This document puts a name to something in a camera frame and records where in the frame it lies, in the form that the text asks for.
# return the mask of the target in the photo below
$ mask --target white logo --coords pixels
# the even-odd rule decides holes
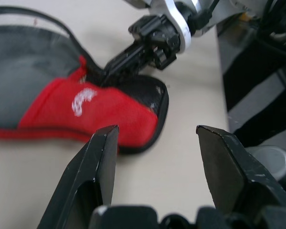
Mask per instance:
[[[97,93],[95,90],[90,88],[85,88],[80,91],[74,98],[72,102],[72,110],[74,111],[74,115],[79,117],[82,115],[82,103],[84,101],[91,101],[91,99],[96,96]]]

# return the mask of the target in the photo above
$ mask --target black strap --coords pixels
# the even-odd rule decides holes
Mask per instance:
[[[27,8],[20,8],[20,7],[12,7],[12,6],[0,6],[0,14],[23,14],[23,15],[30,15],[34,17],[40,17],[51,21],[61,27],[68,35],[74,46],[80,51],[80,53],[85,57],[87,61],[87,65],[89,69],[93,69],[100,75],[104,75],[104,70],[100,68],[92,59],[92,57],[87,53],[87,51],[79,44],[73,33],[69,30],[67,26],[65,26],[61,21],[46,15],[44,13],[27,9]]]

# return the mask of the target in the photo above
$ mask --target table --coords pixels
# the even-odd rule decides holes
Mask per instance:
[[[65,22],[102,66],[132,41],[128,26],[146,11],[122,0],[0,0],[31,7]],[[193,39],[190,49],[164,72],[170,106],[163,132],[147,152],[119,156],[112,204],[152,205],[193,221],[201,205],[213,205],[195,128],[227,129],[215,30]],[[83,143],[51,139],[0,140],[0,228],[36,228],[68,162]]]

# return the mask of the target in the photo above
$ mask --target red fabric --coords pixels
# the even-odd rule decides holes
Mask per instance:
[[[97,129],[118,124],[120,146],[141,147],[148,143],[155,132],[157,116],[115,88],[74,81],[83,74],[77,72],[69,79],[54,80],[42,91],[20,121],[14,137],[87,141]]]

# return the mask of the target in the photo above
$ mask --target gray fabric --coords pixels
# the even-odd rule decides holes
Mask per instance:
[[[71,41],[51,31],[0,26],[0,128],[13,129],[42,89],[77,69]]]

